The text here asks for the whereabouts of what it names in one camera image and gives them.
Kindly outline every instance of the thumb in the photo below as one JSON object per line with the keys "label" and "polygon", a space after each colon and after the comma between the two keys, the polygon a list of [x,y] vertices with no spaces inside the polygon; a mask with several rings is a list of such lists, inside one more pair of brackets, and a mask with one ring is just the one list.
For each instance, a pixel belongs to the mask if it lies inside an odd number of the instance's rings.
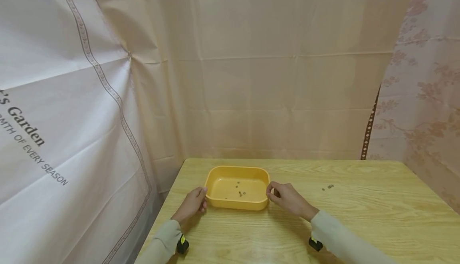
{"label": "thumb", "polygon": [[200,193],[196,196],[199,200],[204,200],[206,192],[208,191],[207,187],[204,187],[200,190]]}
{"label": "thumb", "polygon": [[281,204],[281,198],[276,197],[275,195],[271,194],[270,192],[267,193],[267,197],[269,200],[271,200],[273,203],[279,205]]}

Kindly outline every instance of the right hand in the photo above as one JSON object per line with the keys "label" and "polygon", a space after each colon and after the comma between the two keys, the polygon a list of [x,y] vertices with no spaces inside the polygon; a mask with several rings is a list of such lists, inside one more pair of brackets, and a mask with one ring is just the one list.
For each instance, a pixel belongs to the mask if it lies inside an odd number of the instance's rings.
{"label": "right hand", "polygon": [[279,184],[274,181],[270,182],[267,187],[267,197],[282,209],[302,217],[308,222],[319,212],[317,208],[311,206],[311,204],[294,189],[291,183]]}

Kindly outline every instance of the sleeve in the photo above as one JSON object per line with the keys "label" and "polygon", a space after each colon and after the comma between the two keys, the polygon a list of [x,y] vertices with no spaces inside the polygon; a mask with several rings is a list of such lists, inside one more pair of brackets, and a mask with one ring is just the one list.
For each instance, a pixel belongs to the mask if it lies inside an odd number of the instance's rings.
{"label": "sleeve", "polygon": [[175,254],[181,235],[179,222],[168,220],[161,225],[148,248],[137,257],[134,264],[166,264]]}
{"label": "sleeve", "polygon": [[314,216],[311,226],[311,236],[323,243],[327,250],[346,264],[396,264],[390,257],[353,234],[324,211]]}

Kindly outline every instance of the light wood grain surface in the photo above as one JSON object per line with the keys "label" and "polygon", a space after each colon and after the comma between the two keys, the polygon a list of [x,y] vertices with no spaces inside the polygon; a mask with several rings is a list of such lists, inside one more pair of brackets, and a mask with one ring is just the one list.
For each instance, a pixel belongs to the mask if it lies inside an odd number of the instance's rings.
{"label": "light wood grain surface", "polygon": [[[261,167],[272,180],[292,183],[314,206],[399,263],[460,263],[460,216],[396,161],[187,159],[141,253],[218,165]],[[209,207],[190,222],[184,229],[188,254],[170,263],[341,263],[325,249],[310,248],[309,223],[273,203],[260,212]]]}

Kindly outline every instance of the left hand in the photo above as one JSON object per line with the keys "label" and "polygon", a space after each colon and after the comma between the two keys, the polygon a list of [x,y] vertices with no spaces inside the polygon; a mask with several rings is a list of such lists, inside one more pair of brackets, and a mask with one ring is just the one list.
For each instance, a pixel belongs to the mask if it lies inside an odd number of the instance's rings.
{"label": "left hand", "polygon": [[185,197],[179,209],[171,217],[171,219],[183,224],[191,216],[195,215],[198,211],[205,212],[208,204],[206,203],[206,191],[208,188],[197,187],[190,191]]}

